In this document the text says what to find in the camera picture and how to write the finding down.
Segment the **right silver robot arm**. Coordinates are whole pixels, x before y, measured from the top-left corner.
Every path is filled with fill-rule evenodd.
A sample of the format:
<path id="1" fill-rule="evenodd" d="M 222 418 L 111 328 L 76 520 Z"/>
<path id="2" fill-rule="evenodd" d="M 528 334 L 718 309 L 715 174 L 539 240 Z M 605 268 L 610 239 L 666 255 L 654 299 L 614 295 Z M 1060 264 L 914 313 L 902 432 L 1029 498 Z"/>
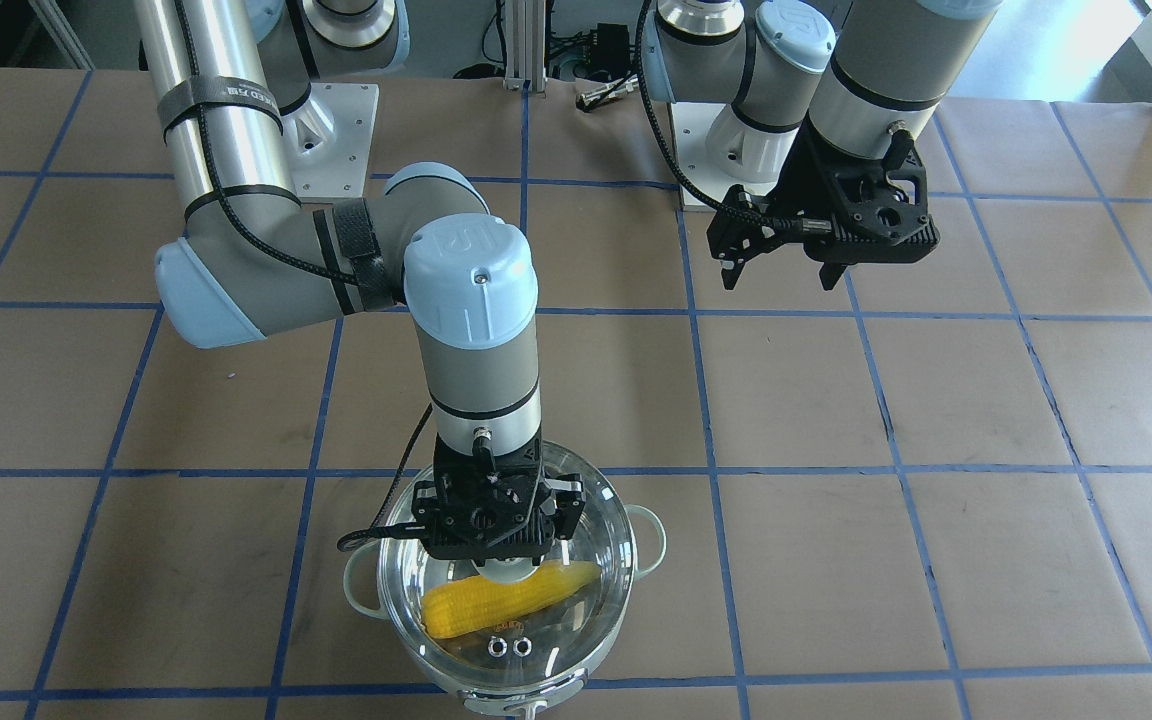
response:
<path id="1" fill-rule="evenodd" d="M 435 424 L 431 475 L 410 520 L 376 520 L 338 548 L 397 539 L 480 568 L 540 564 L 573 538 L 586 500 L 579 478 L 543 467 L 538 275 L 524 233 L 434 161 L 399 169 L 376 199 L 306 210 L 285 154 L 291 120 L 244 3 L 134 8 L 185 214 L 154 266 L 179 336 L 228 347 L 407 306 Z"/>

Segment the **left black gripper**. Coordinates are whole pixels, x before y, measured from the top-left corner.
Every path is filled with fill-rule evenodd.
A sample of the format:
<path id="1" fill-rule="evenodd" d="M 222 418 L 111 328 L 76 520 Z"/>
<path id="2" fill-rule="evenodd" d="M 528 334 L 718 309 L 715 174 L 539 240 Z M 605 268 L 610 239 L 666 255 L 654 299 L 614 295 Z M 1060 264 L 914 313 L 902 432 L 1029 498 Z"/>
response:
<path id="1" fill-rule="evenodd" d="M 772 215 L 768 200 L 744 184 L 732 184 L 721 204 L 707 242 L 727 291 L 751 260 L 782 243 L 803 243 L 820 263 L 823 291 L 851 265 L 918 263 L 940 245 L 927 173 L 904 126 L 882 131 L 879 156 L 869 159 L 833 147 L 806 118 L 771 192 Z"/>

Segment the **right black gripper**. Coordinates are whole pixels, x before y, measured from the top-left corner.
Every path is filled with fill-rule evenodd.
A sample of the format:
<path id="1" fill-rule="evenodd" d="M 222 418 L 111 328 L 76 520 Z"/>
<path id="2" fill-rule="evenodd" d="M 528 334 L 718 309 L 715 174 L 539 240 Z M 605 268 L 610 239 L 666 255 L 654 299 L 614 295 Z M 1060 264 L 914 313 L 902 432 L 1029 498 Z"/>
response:
<path id="1" fill-rule="evenodd" d="M 539 562 L 573 538 L 586 503 L 581 473 L 550 477 L 543 460 L 538 435 L 508 454 L 484 438 L 467 454 L 438 439 L 431 477 L 414 487 L 416 539 L 440 560 Z"/>

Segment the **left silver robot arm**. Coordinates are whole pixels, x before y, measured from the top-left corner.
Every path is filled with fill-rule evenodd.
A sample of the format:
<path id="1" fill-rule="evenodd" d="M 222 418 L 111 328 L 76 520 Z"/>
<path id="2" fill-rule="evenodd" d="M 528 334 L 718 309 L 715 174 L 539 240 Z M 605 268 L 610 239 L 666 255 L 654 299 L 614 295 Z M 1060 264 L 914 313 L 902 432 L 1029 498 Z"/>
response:
<path id="1" fill-rule="evenodd" d="M 799 243 L 832 290 L 861 264 L 940 247 L 918 141 L 995 18 L 996 1 L 855 1 L 841 26 L 804 1 L 645 1 L 634 69 L 664 161 L 713 210 L 710 256 L 733 290 L 745 266 Z M 654 103 L 718 103 L 708 194 L 666 146 Z"/>

